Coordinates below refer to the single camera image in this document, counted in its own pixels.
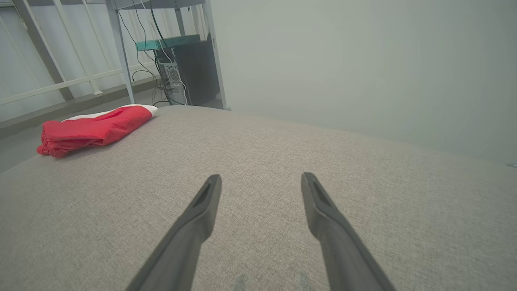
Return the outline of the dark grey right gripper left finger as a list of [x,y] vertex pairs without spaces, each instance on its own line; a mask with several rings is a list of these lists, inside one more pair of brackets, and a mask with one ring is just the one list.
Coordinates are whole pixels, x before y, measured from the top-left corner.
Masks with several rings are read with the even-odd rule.
[[128,285],[128,291],[189,291],[202,244],[214,230],[222,179],[204,182]]

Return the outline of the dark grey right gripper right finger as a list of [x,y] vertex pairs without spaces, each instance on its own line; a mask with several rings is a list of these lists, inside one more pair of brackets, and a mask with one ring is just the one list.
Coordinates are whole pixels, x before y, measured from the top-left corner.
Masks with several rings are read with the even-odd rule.
[[301,175],[301,191],[309,230],[321,245],[330,289],[394,291],[388,276],[316,175]]

